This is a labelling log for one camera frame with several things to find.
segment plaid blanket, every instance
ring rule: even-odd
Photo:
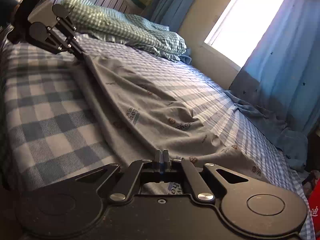
[[[174,62],[180,61],[179,56],[186,52],[184,39],[170,32],[168,26],[97,6],[89,0],[63,0],[61,4],[70,11],[69,17],[81,33],[103,41],[121,41]]]
[[[308,205],[296,171],[210,78],[192,66],[98,41],[87,34],[77,40],[88,54],[120,60],[183,102],[225,145],[237,144],[251,157],[259,166],[257,172],[262,171],[272,184],[297,193]],[[53,55],[29,44],[4,46],[1,77],[5,112],[0,120],[7,123],[7,132],[0,133],[2,167],[8,177],[15,166],[15,175],[27,189],[118,160],[69,72],[67,64],[72,60],[71,54]],[[5,136],[10,141],[7,149]],[[315,239],[310,214],[301,236]]]

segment triangular cutout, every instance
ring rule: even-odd
[[[222,170],[222,169],[217,169],[216,170],[227,182],[230,184],[237,184],[241,182],[247,182],[248,180],[242,177],[239,177],[235,174],[232,174],[228,171]]]

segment blue checkered bedsheet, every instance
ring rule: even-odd
[[[239,145],[272,184],[296,192],[308,205],[299,176],[285,157],[196,68],[86,34],[78,41],[88,54],[118,59],[180,99],[225,145]],[[72,60],[71,54],[53,55],[25,43],[4,46],[1,160],[7,177],[14,173],[23,188],[42,187],[117,160],[71,76]],[[310,214],[301,236],[315,239]]]

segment window frame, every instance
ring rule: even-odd
[[[213,28],[209,32],[207,38],[204,40],[204,44],[212,46],[212,44],[214,43],[215,39],[217,38],[217,36],[219,35],[219,33],[221,32],[221,30],[223,28],[224,20],[226,19],[226,17],[228,16],[229,12],[231,11],[232,7],[234,6],[234,4],[236,2],[237,2],[237,0],[231,0],[229,2],[227,7],[225,8],[223,13],[221,14],[220,18],[217,20],[217,22],[215,23],[215,25],[213,26]]]

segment bolt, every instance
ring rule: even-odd
[[[197,198],[203,201],[209,201],[213,199],[213,195],[210,193],[200,193]]]
[[[125,200],[125,195],[122,193],[113,193],[110,195],[110,199],[113,201],[122,201]]]
[[[158,199],[159,204],[165,204],[167,201],[165,199]]]

